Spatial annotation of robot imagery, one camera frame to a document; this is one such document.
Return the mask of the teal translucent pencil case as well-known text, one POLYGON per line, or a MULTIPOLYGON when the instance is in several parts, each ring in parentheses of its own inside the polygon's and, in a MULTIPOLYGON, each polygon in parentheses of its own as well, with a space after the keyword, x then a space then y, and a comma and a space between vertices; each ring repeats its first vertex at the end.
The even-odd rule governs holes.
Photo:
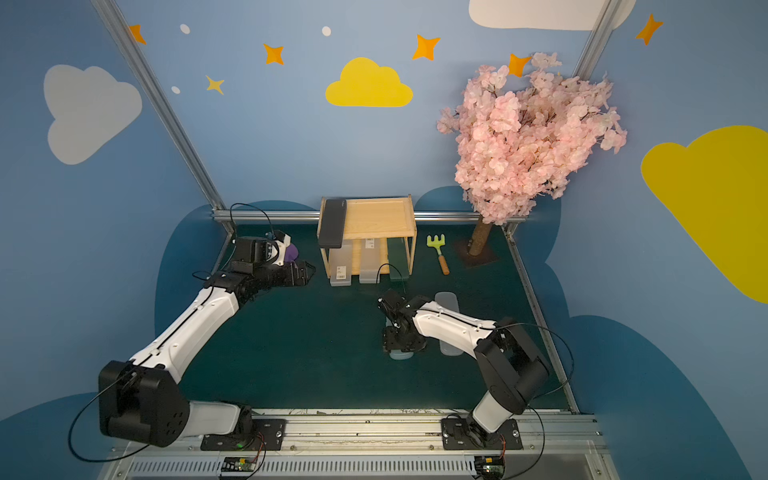
POLYGON ((386 346, 389 356, 396 361, 410 359, 414 353, 411 347, 412 334, 406 327, 397 327, 386 321, 386 346))

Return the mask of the frosted case with barcode label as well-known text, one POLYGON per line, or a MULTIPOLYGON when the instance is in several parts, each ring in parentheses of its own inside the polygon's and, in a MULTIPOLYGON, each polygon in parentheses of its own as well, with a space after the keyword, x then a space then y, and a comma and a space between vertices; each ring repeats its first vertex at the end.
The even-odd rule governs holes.
POLYGON ((329 252, 330 285, 333 287, 346 287, 352 284, 352 254, 351 242, 343 242, 340 248, 331 249, 329 252))

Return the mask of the black pencil case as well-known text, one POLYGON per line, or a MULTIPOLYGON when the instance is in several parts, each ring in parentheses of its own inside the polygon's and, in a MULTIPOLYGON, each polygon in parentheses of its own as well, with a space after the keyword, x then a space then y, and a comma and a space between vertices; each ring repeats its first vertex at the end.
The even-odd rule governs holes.
POLYGON ((318 245, 322 249, 338 249, 342 247, 346 212, 346 199, 330 198, 324 201, 318 234, 318 245))

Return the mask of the clear rounded pencil case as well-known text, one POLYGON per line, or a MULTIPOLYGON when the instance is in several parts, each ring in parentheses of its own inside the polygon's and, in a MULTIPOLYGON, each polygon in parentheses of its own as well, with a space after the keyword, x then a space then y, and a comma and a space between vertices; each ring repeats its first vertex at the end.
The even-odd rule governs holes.
MULTIPOLYGON (((438 292, 435 295, 435 301, 442 307, 459 312, 459 303, 457 296, 453 292, 438 292)), ((443 340, 439 341, 440 351, 443 355, 449 356, 449 357, 457 357, 464 354, 464 352, 456 348, 455 346, 449 344, 448 342, 445 342, 443 340)))

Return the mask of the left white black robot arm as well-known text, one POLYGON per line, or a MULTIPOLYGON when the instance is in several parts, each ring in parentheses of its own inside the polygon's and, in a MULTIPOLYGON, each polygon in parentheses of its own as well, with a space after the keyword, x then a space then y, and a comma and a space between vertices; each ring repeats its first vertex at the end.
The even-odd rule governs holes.
POLYGON ((305 261, 258 266, 249 273, 219 271, 149 345, 127 361, 109 362, 98 377, 103 435, 167 447, 182 437, 249 436, 250 408, 190 401, 180 382, 194 358, 240 307, 261 292, 306 285, 316 268, 305 261))

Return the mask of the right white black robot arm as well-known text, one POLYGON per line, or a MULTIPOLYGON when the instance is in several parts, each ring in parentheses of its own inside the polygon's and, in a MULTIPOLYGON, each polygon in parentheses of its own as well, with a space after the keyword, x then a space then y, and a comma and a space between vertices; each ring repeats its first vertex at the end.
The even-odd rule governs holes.
POLYGON ((468 427, 474 433, 497 433, 507 420, 525 411, 552 374, 524 323, 501 325, 450 310, 424 296, 408 300, 394 290, 381 295, 377 307, 388 321, 383 329, 386 352, 420 352, 433 338, 476 361, 486 393, 469 415, 468 427))

